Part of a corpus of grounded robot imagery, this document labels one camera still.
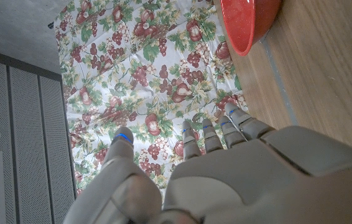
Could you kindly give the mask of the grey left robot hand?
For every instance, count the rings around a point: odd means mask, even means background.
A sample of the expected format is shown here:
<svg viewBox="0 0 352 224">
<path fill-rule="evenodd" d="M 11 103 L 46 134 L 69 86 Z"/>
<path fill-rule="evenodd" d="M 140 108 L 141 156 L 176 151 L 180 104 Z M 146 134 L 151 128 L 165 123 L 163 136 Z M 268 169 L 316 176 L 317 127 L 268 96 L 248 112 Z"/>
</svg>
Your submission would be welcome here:
<svg viewBox="0 0 352 224">
<path fill-rule="evenodd" d="M 274 129 L 228 103 L 205 153 L 184 122 L 184 160 L 165 194 L 133 161 L 119 128 L 65 223 L 352 223 L 352 147 L 300 126 Z"/>
</svg>

